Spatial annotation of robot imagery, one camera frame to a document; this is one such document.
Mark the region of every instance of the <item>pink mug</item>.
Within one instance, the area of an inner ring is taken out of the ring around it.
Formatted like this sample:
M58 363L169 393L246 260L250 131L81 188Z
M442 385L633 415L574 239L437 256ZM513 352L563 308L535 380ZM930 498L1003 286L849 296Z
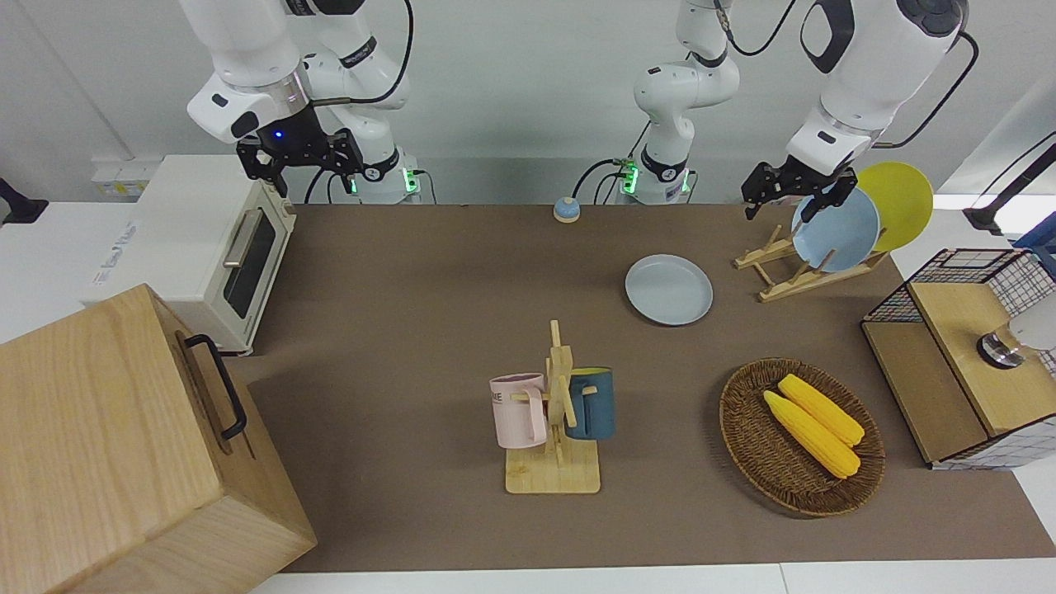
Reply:
M542 373L515 373L495 377L491 386L491 411L499 447L517 449L546 443L546 413Z

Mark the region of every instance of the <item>light blue plate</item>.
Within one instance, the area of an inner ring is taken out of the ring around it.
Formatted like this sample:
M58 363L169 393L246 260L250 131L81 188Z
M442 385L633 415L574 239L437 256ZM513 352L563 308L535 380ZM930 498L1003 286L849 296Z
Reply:
M795 228L803 216L803 209L810 200L804 200L792 217ZM832 249L836 254L821 268L826 273L838 273L862 263L880 239L880 214L876 206L859 188L854 188L843 206L825 208L809 223L804 223L792 238L796 254L815 268L822 265L825 256Z

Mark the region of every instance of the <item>robotic arm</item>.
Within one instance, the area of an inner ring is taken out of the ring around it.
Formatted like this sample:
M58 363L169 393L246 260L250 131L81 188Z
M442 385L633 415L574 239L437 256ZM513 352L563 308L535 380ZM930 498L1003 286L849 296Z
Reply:
M216 138L237 143L250 179L286 196L282 170L316 166L340 175L346 191L357 187L375 198L370 201L399 202L410 193L402 167L409 157L378 111L407 101L403 72L358 14L365 0L180 1L214 68L187 111ZM318 18L327 50L302 59L287 15ZM351 98L362 96L372 98ZM332 106L344 128L323 132L315 112L320 103Z
M841 206L857 184L851 163L873 146L949 52L967 12L967 0L816 0L800 41L828 80L786 147L785 164L758 164L741 186L748 218L789 194L814 197L804 222L825 207ZM824 48L804 38L814 22L829 32Z
M693 144L690 109L713 106L737 91L739 74L727 53L733 0L683 0L677 34L690 57L647 70L635 100L649 115L645 148L627 193L645 204L672 202L686 174ZM967 0L816 0L800 41L828 76L818 104L787 147L780 167L760 163L741 186L749 219L785 196L814 196L804 212L844 203L857 183L851 163L867 151L954 45ZM808 29L828 37L823 47Z
M733 0L722 2L729 7ZM649 126L625 192L643 204L668 204L681 191L695 135L686 111L721 104L740 86L712 0L683 0L676 34L690 56L650 68L635 83L635 101Z

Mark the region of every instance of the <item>woven basket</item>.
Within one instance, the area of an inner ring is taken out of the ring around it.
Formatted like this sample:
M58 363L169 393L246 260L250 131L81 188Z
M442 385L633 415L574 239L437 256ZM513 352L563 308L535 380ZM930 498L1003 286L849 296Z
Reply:
M859 471L845 480L830 475L770 412L763 390L780 393L777 383L794 373L832 398L865 428L854 446ZM719 426L734 463L744 477L778 504L811 517L853 512L872 497L884 476L884 444L869 411L828 373L794 359L749 364L733 374L719 400Z

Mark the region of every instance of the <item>yellow corn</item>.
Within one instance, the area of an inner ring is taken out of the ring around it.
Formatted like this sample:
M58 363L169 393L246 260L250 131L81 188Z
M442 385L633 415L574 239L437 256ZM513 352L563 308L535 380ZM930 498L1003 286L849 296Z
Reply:
M857 472L859 466L862 465L857 454L813 416L807 414L807 411L770 390L762 392L762 397L770 405L774 417L833 477L846 479Z
M844 412L844 409L829 400L828 396L818 392L810 384L804 382L799 376L788 374L781 379L777 387L781 392L799 408L806 410L832 434L840 438L840 441L854 447L862 443L865 437L865 429L859 425L857 421Z

